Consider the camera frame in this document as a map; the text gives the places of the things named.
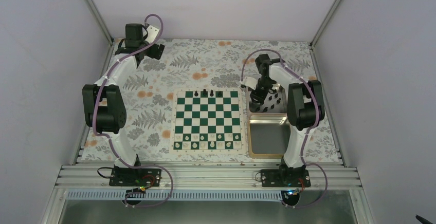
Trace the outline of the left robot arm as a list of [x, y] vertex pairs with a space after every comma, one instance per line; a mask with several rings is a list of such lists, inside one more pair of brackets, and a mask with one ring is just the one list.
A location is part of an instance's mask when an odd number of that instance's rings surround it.
[[96, 136], [108, 139], [115, 156], [114, 165], [126, 167], [122, 178], [129, 185], [139, 184], [143, 171], [137, 167], [138, 155], [124, 130], [127, 111], [121, 89], [145, 57], [160, 59], [165, 47], [156, 42], [161, 32], [161, 28], [148, 23], [126, 24], [125, 38], [120, 41], [111, 59], [112, 65], [98, 81], [82, 88], [86, 125]]

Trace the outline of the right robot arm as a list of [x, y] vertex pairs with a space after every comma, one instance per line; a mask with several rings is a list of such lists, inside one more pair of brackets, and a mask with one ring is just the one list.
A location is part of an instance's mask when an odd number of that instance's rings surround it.
[[286, 168], [278, 173], [278, 178], [282, 185], [292, 186], [298, 180], [298, 172], [294, 168], [306, 165], [304, 147], [312, 136], [312, 130], [325, 117], [322, 85], [318, 80], [305, 80], [286, 66], [281, 58], [271, 59], [267, 54], [261, 54], [255, 59], [255, 64], [260, 77], [250, 87], [249, 96], [253, 104], [264, 104], [276, 84], [286, 93], [286, 115], [291, 132], [283, 155]]

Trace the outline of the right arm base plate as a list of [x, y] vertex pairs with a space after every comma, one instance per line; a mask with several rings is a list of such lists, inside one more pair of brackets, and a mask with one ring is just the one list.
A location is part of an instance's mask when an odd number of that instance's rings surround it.
[[311, 187], [308, 170], [303, 167], [292, 169], [263, 169], [260, 170], [261, 183], [264, 188], [297, 188]]

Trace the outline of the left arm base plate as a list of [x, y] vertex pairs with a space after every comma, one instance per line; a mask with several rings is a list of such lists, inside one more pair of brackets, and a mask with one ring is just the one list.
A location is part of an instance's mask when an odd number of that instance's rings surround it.
[[109, 179], [110, 186], [150, 187], [159, 186], [161, 169], [143, 168], [132, 169], [127, 167], [114, 167]]

